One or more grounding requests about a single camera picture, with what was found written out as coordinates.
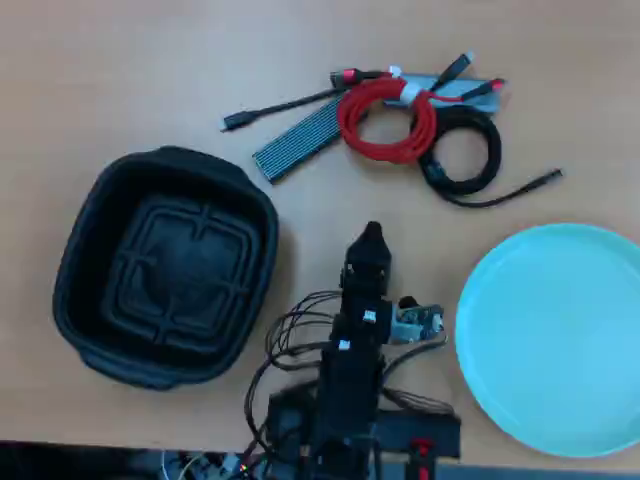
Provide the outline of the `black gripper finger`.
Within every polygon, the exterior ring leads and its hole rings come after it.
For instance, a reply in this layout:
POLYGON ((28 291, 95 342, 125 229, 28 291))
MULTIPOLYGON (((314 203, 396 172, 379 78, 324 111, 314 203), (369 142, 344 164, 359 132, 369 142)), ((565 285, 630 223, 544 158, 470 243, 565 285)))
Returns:
POLYGON ((392 255, 384 238, 381 224, 374 223, 373 230, 373 249, 376 262, 381 268, 389 268, 391 266, 392 255))
POLYGON ((347 263, 358 264, 370 261, 371 251, 374 247, 375 228, 372 222, 368 222, 363 231, 347 249, 347 263))

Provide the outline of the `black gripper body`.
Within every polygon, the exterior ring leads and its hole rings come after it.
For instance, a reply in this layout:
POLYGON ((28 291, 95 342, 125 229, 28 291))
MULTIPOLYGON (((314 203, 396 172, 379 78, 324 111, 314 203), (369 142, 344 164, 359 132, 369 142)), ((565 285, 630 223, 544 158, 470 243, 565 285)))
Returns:
POLYGON ((389 289, 390 265, 346 263, 341 271, 342 296, 382 299, 389 289))

